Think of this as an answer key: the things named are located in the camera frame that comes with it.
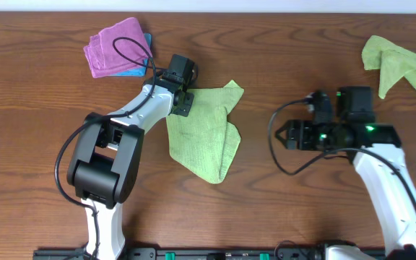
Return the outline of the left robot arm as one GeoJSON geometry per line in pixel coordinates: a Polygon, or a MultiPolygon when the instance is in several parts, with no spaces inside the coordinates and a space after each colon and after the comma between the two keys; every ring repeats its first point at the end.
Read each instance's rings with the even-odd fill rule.
{"type": "Polygon", "coordinates": [[[87,259],[117,259],[125,246],[123,203],[137,179],[145,134],[160,120],[187,116],[194,96],[187,89],[195,69],[166,69],[146,80],[140,93],[107,115],[91,113],[66,141],[76,142],[66,181],[71,201],[87,213],[87,259]]]}

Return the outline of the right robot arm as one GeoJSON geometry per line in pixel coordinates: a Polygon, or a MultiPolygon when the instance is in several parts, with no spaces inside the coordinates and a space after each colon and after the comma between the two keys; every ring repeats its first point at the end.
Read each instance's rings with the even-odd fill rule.
{"type": "Polygon", "coordinates": [[[293,175],[327,155],[346,153],[376,211],[386,258],[416,259],[416,189],[392,125],[289,120],[276,131],[268,130],[267,139],[278,139],[289,150],[319,153],[294,170],[293,175]]]}

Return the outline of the light green cloth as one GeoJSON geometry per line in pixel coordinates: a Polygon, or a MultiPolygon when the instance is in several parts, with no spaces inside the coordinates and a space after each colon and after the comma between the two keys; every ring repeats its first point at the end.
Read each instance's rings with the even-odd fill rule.
{"type": "Polygon", "coordinates": [[[222,183],[241,142],[228,115],[244,89],[232,80],[224,87],[188,92],[194,96],[189,115],[166,118],[170,156],[206,182],[222,183]]]}

